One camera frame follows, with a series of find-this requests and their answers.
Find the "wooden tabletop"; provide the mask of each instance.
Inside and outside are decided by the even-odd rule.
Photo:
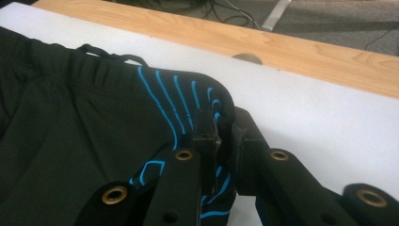
[[[397,56],[99,0],[40,0],[33,6],[230,57],[253,54],[276,69],[399,98]]]

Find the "black fabric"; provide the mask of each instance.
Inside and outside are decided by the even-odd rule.
[[[217,197],[202,225],[224,225],[233,102],[214,79],[89,56],[0,28],[0,225],[73,225],[99,187],[179,150],[210,109],[223,143]]]

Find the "wooden table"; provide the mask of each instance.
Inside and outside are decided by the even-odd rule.
[[[302,40],[99,0],[40,0],[34,7],[399,98],[399,57]]]

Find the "brass grommet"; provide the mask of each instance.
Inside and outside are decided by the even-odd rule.
[[[388,205],[387,200],[376,192],[368,189],[360,189],[356,192],[356,195],[363,202],[372,205],[374,207],[383,208]]]
[[[274,151],[270,154],[274,159],[279,161],[285,161],[288,159],[288,154],[281,151]]]
[[[127,196],[127,189],[124,186],[113,186],[103,194],[103,203],[117,204],[122,202]]]
[[[176,158],[181,161],[189,160],[193,156],[194,156],[194,154],[191,151],[179,151],[176,153]]]

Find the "black strap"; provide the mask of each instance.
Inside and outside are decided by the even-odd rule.
[[[117,61],[123,61],[126,62],[127,60],[133,60],[134,62],[137,62],[139,64],[141,64],[144,67],[149,67],[149,65],[147,64],[147,62],[141,58],[140,56],[134,56],[134,55],[115,55],[115,54],[108,54],[105,50],[91,46],[89,44],[84,44],[82,46],[80,46],[79,48],[77,48],[76,50],[82,51],[85,54],[89,53],[89,54],[93,54],[93,55],[97,55],[99,57],[105,57],[108,59],[113,59],[113,60],[117,60]]]

